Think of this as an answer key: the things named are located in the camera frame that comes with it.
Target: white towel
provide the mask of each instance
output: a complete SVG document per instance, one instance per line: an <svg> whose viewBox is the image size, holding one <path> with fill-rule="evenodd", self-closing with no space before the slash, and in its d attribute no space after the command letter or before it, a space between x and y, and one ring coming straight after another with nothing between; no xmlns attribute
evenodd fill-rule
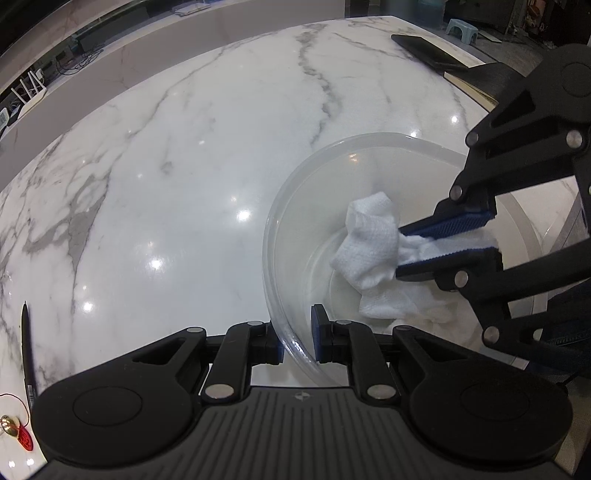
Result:
<svg viewBox="0 0 591 480"><path fill-rule="evenodd" d="M398 231L396 208L385 193L351 202L345 220L347 237L330 266L361 293L359 313L391 319L459 345L468 346L478 329L469 303L457 292L439 290L435 282L396 280L396 267L466 249L497 247L483 229L433 240Z"/></svg>

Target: smartphone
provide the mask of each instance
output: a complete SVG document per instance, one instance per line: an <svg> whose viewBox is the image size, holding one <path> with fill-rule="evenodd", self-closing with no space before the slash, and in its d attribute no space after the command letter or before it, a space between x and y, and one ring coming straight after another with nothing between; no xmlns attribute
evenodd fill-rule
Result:
<svg viewBox="0 0 591 480"><path fill-rule="evenodd" d="M423 37L394 34L392 35L392 40L438 73L468 69L457 58L452 57L449 53L433 45Z"/></svg>

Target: cable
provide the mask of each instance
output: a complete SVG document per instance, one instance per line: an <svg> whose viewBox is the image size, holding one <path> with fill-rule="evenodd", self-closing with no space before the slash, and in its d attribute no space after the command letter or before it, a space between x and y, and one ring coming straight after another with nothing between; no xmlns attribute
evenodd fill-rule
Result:
<svg viewBox="0 0 591 480"><path fill-rule="evenodd" d="M60 61L56 58L56 69L57 73L63 76L75 75L81 71L84 67L87 67L94 62L98 56L104 51L103 45L96 45L90 51L82 54L82 59L76 63L72 68L65 68Z"/></svg>
<svg viewBox="0 0 591 480"><path fill-rule="evenodd" d="M18 398L16 395L13 395L11 393L2 393L2 394L0 394L0 397L4 397L5 395L9 395L10 397L16 398L22 404L22 406L25 408L25 411L27 412L27 422L23 425L23 427L26 427L27 425L29 425L29 421L31 420L31 416L29 415L29 411L28 411L25 403L20 398Z"/></svg>

